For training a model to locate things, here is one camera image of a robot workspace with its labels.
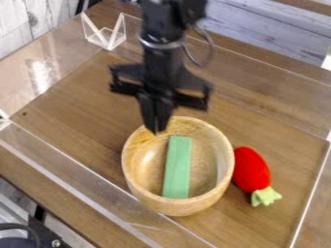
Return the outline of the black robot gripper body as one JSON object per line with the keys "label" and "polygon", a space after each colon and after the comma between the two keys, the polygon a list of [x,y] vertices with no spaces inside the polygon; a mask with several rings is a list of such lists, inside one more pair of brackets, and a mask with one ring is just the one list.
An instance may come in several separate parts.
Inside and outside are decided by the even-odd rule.
{"label": "black robot gripper body", "polygon": [[208,108],[211,83],[196,76],[185,66],[185,49],[144,48],[141,63],[117,64],[109,68],[113,93],[133,96],[145,93],[153,101],[164,97],[177,106],[205,110]]}

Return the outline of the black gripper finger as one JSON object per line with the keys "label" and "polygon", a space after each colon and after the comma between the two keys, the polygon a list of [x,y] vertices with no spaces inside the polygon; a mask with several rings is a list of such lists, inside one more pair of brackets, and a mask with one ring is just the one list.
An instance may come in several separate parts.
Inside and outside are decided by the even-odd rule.
{"label": "black gripper finger", "polygon": [[165,130],[169,118],[172,116],[175,104],[173,101],[164,97],[155,98],[155,132]]}
{"label": "black gripper finger", "polygon": [[137,100],[140,103],[144,126],[153,134],[156,134],[157,126],[155,121],[153,101],[145,93],[137,95]]}

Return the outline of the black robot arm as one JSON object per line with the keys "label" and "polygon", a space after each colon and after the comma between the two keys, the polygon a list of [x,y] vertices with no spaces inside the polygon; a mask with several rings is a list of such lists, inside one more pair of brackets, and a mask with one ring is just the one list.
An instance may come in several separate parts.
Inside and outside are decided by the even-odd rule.
{"label": "black robot arm", "polygon": [[205,110],[212,84],[185,67],[187,30],[205,17],[207,0],[143,0],[143,30],[139,40],[144,60],[109,68],[109,90],[133,96],[145,128],[155,134],[179,106]]}

